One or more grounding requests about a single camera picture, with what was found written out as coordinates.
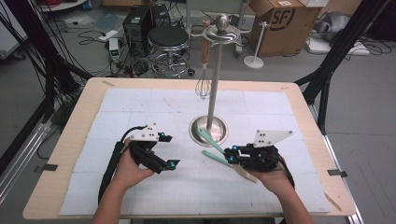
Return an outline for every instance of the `computer tower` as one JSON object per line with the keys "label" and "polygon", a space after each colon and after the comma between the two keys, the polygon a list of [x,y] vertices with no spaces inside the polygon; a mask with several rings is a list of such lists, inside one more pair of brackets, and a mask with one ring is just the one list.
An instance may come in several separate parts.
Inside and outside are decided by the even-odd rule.
{"label": "computer tower", "polygon": [[132,41],[146,41],[152,29],[149,6],[135,5],[122,23],[125,36]]}
{"label": "computer tower", "polygon": [[133,6],[122,26],[131,55],[142,58],[148,56],[148,34],[152,29],[149,6]]}
{"label": "computer tower", "polygon": [[165,4],[151,6],[151,15],[155,27],[171,24],[171,18]]}

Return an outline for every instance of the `white paper sheet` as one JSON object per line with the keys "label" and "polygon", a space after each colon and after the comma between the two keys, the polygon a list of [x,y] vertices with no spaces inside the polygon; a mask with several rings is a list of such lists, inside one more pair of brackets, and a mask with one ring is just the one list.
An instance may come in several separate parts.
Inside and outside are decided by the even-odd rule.
{"label": "white paper sheet", "polygon": [[[233,169],[201,153],[189,135],[195,117],[206,115],[208,100],[194,91],[110,89],[78,158],[61,209],[62,216],[91,216],[116,141],[134,126],[156,123],[172,135],[153,149],[166,160],[180,160],[175,171],[150,177],[124,196],[122,215],[227,215],[281,213],[277,198],[261,183],[252,183]],[[293,174],[296,190],[311,213],[330,212],[315,168],[293,116],[280,92],[218,91],[215,115],[224,119],[229,136],[222,147],[243,146],[262,130],[293,131],[276,144]]]}

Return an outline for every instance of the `cardboard box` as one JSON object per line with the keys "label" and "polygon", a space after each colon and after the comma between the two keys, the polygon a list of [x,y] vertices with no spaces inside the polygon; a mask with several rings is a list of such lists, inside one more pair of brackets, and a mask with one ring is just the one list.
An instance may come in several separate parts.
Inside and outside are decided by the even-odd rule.
{"label": "cardboard box", "polygon": [[306,7],[326,7],[329,0],[300,0]]}
{"label": "cardboard box", "polygon": [[249,39],[253,49],[262,30],[259,22],[270,25],[262,35],[258,57],[299,53],[321,11],[321,7],[305,7],[299,0],[253,0],[249,6],[256,13]]}
{"label": "cardboard box", "polygon": [[327,6],[323,8],[322,13],[339,11],[344,15],[351,16],[360,3],[361,0],[330,0]]}

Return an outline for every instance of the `wooden table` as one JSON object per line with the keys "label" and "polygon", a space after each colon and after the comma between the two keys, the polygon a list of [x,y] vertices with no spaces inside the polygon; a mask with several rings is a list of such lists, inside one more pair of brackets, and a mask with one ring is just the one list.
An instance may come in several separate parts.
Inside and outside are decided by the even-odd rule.
{"label": "wooden table", "polygon": [[[26,219],[81,218],[60,217],[59,212],[64,202],[64,196],[67,192],[75,163],[83,149],[89,129],[92,126],[92,122],[107,89],[177,89],[193,91],[196,82],[196,80],[149,78],[96,77],[90,79],[48,161],[48,164],[59,165],[58,169],[55,172],[43,172],[29,202],[26,204],[23,217]],[[330,176],[327,172],[328,170],[336,169],[336,165],[296,84],[220,81],[219,90],[284,92],[289,99],[306,147],[318,172],[319,181],[329,200],[332,211],[326,214],[326,216],[348,217],[356,213],[355,205],[342,178],[338,175]]]}

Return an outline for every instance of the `white stand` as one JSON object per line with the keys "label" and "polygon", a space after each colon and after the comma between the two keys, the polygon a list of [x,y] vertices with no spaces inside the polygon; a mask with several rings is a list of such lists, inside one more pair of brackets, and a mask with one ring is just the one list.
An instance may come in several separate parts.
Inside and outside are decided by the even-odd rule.
{"label": "white stand", "polygon": [[265,27],[267,27],[267,22],[260,22],[259,25],[262,27],[262,32],[260,33],[260,38],[259,42],[257,43],[256,47],[256,52],[254,53],[254,56],[247,56],[244,59],[245,65],[251,67],[251,68],[261,68],[264,66],[264,62],[262,61],[261,58],[257,57],[257,53],[259,52],[259,46],[260,43],[262,42],[262,34],[264,33]]}

